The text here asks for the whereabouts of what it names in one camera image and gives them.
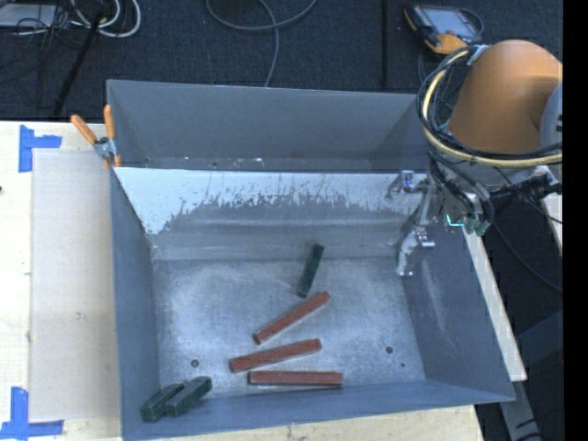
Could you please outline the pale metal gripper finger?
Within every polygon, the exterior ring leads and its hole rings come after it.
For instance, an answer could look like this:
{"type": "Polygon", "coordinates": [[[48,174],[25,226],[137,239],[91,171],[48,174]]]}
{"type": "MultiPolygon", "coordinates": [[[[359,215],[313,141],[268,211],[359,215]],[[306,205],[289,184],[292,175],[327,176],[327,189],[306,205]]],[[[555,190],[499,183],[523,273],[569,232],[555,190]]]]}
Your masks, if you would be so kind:
{"type": "Polygon", "coordinates": [[[427,187],[427,174],[414,170],[401,170],[389,184],[384,198],[387,200],[421,199],[425,195],[427,187]]]}
{"type": "Polygon", "coordinates": [[[396,274],[399,277],[411,277],[415,261],[423,252],[434,249],[435,241],[429,237],[425,227],[411,228],[404,234],[398,245],[396,274]]]}

